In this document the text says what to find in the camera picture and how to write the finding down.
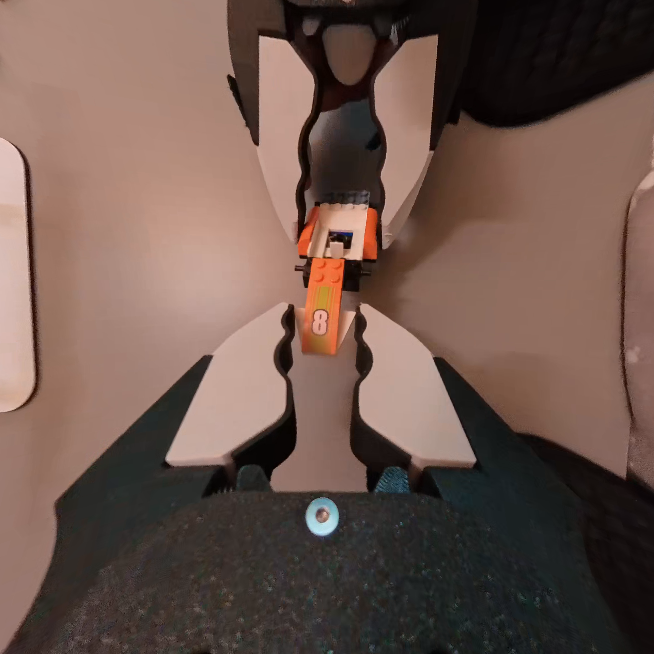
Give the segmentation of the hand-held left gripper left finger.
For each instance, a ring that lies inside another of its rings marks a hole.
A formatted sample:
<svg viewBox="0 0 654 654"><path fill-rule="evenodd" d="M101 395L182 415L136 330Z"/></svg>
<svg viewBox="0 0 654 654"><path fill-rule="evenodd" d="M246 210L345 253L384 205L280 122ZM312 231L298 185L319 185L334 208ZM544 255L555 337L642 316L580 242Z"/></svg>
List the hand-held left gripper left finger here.
<svg viewBox="0 0 654 654"><path fill-rule="evenodd" d="M295 336L292 304L277 304L228 337L211 355L166 454L171 467L274 469L296 442L289 372Z"/></svg>

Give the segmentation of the white book stand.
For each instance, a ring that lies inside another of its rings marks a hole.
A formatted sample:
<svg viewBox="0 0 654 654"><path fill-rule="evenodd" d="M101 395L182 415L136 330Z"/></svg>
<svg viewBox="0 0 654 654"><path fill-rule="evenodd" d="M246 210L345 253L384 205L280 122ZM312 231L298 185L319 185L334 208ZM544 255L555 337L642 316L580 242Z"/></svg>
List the white book stand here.
<svg viewBox="0 0 654 654"><path fill-rule="evenodd" d="M36 382L28 170L1 139L1 413L23 406Z"/></svg>

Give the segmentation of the orange white lego car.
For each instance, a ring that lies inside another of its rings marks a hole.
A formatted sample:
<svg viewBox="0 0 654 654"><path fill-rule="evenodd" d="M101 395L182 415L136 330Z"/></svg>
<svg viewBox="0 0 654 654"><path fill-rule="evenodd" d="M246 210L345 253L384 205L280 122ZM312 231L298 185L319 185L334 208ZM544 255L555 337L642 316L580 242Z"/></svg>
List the orange white lego car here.
<svg viewBox="0 0 654 654"><path fill-rule="evenodd" d="M370 192L327 193L307 213L298 240L298 255L306 262L296 271L307 289L314 259L343 260L343 290L358 292L361 278L371 275L366 266L376 262L379 246L379 218Z"/></svg>

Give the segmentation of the black textured pad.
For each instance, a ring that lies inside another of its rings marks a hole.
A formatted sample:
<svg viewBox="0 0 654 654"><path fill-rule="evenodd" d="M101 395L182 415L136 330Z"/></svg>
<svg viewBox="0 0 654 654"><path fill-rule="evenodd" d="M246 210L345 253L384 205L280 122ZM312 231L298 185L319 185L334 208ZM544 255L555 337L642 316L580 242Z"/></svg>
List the black textured pad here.
<svg viewBox="0 0 654 654"><path fill-rule="evenodd" d="M458 102L525 126L652 72L652 1L479 1Z"/></svg>
<svg viewBox="0 0 654 654"><path fill-rule="evenodd" d="M521 434L580 499L593 576L633 652L653 652L653 491L540 437Z"/></svg>

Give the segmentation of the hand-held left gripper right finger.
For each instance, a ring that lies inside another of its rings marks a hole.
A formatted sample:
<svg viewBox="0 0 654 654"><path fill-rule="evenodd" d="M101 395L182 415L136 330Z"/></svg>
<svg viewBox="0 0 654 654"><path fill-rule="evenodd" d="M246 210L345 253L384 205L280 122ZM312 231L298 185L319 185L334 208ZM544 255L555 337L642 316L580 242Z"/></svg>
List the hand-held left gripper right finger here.
<svg viewBox="0 0 654 654"><path fill-rule="evenodd" d="M351 450L367 468L471 469L477 458L430 350L369 304L355 315Z"/></svg>

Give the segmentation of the orange printed lego piece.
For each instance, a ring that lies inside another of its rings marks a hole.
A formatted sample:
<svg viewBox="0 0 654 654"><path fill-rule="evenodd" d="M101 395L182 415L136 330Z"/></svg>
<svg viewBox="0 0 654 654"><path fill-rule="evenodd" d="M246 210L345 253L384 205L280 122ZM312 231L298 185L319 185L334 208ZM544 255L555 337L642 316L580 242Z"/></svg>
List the orange printed lego piece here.
<svg viewBox="0 0 654 654"><path fill-rule="evenodd" d="M303 354L337 353L344 276L343 258L312 259L301 339Z"/></svg>

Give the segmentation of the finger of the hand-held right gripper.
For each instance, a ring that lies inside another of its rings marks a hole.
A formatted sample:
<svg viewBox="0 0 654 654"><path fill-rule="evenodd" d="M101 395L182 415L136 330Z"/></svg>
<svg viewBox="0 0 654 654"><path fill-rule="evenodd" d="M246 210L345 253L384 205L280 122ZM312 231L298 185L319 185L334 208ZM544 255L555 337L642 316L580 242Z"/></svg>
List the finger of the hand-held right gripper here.
<svg viewBox="0 0 654 654"><path fill-rule="evenodd" d="M392 243L417 199L433 156L430 146L439 37L405 41L377 74L374 113L385 138L380 170L383 243Z"/></svg>
<svg viewBox="0 0 654 654"><path fill-rule="evenodd" d="M258 159L276 215L297 244L307 215L315 75L282 38L259 36L258 55Z"/></svg>

